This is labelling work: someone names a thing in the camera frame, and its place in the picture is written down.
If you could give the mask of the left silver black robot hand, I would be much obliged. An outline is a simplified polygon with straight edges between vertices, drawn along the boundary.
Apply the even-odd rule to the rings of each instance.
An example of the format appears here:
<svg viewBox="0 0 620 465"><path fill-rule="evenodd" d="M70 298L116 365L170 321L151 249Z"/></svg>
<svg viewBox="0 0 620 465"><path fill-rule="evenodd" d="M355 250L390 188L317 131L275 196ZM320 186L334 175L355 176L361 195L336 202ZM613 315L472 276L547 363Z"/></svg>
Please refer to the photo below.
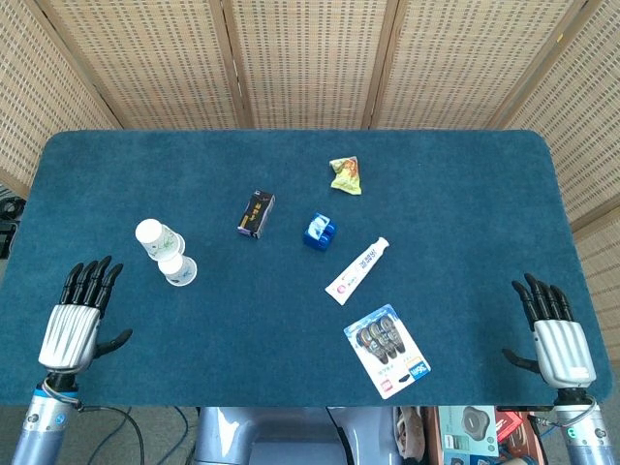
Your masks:
<svg viewBox="0 0 620 465"><path fill-rule="evenodd" d="M106 256L88 264L77 263L67 275L39 353L39 363L47 372L81 373L93 360L118 350L133 335L127 328L107 342L98 340L113 286L123 269L121 263L110 262L111 257Z"/></svg>

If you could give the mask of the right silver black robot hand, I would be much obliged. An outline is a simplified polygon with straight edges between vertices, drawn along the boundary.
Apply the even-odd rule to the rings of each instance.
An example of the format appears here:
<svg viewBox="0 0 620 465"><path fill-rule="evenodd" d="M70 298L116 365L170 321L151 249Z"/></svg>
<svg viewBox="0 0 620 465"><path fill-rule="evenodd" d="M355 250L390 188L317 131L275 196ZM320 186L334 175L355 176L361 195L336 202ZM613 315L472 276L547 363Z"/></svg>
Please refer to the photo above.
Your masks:
<svg viewBox="0 0 620 465"><path fill-rule="evenodd" d="M509 349L508 362L541 375L552 388L589 388L597 379L594 362L582 325L563 291L526 273L525 282L513 281L530 328L537 357L528 359Z"/></svg>

